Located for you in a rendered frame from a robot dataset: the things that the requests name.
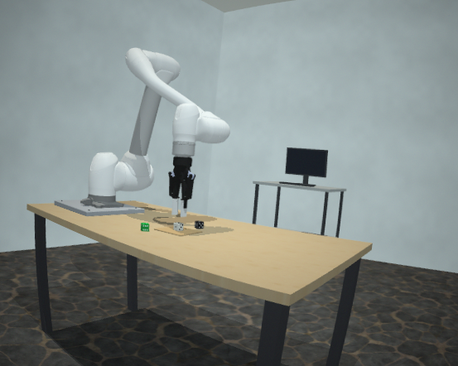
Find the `tan square mat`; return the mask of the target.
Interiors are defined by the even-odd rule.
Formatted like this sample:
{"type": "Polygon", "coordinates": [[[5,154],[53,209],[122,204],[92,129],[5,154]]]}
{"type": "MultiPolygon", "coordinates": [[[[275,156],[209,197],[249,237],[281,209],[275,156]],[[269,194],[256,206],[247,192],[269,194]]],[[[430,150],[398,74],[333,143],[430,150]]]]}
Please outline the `tan square mat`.
{"type": "Polygon", "coordinates": [[[159,228],[159,229],[154,229],[154,230],[161,231],[161,232],[168,233],[168,234],[174,234],[177,236],[185,236],[185,235],[190,235],[190,234],[202,233],[202,231],[188,229],[188,228],[183,228],[183,231],[176,231],[174,230],[174,226],[159,228]]]}

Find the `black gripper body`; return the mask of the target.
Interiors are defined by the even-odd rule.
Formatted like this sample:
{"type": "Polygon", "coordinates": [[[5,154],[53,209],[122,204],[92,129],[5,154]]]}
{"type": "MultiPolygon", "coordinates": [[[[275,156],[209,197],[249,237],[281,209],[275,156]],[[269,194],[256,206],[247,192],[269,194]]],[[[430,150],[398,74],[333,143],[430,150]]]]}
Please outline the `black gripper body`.
{"type": "Polygon", "coordinates": [[[192,158],[191,157],[173,157],[173,166],[174,166],[174,174],[175,171],[178,171],[177,180],[180,179],[180,171],[183,172],[183,180],[185,181],[188,177],[188,173],[190,171],[190,167],[192,166],[192,158]]]}

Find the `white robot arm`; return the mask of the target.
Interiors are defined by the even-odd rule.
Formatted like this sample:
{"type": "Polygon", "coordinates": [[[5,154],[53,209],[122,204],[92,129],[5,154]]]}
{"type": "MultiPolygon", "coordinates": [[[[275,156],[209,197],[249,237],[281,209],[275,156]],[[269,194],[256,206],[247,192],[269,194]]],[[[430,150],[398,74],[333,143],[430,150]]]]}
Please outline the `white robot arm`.
{"type": "Polygon", "coordinates": [[[224,120],[203,111],[168,85],[181,71],[176,60],[139,48],[130,49],[125,60],[130,71],[146,88],[130,149],[121,162],[111,152],[97,153],[91,162],[89,194],[80,203],[95,208],[123,207],[116,201],[116,191],[143,190],[152,184],[154,170],[147,149],[162,97],[177,106],[172,125],[172,155],[179,155],[175,157],[193,157],[195,140],[221,143],[230,134],[230,127],[224,120]]]}

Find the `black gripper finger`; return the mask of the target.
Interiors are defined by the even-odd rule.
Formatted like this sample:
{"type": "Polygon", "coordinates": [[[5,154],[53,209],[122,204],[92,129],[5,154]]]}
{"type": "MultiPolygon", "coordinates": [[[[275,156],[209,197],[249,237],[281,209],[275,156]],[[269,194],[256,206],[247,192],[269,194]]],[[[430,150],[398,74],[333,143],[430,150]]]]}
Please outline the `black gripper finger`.
{"type": "Polygon", "coordinates": [[[181,187],[181,180],[177,180],[178,177],[178,171],[174,172],[168,172],[169,175],[169,196],[171,196],[172,199],[172,215],[178,214],[178,203],[179,203],[179,191],[181,187]],[[176,195],[177,194],[177,195],[176,195]]]}
{"type": "Polygon", "coordinates": [[[191,199],[195,174],[192,174],[190,171],[188,173],[188,180],[183,180],[183,172],[180,171],[180,180],[181,180],[181,217],[186,217],[187,211],[187,200],[191,199]],[[187,182],[187,184],[186,184],[187,182]]]}

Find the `white die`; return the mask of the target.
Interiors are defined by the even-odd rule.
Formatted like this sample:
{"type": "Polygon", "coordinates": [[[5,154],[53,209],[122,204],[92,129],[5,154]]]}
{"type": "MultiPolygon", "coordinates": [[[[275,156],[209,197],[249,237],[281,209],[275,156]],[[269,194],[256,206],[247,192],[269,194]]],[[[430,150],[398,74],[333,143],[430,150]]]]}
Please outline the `white die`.
{"type": "Polygon", "coordinates": [[[174,230],[176,230],[176,231],[183,231],[183,226],[184,226],[183,223],[179,223],[179,222],[174,223],[174,230]]]}

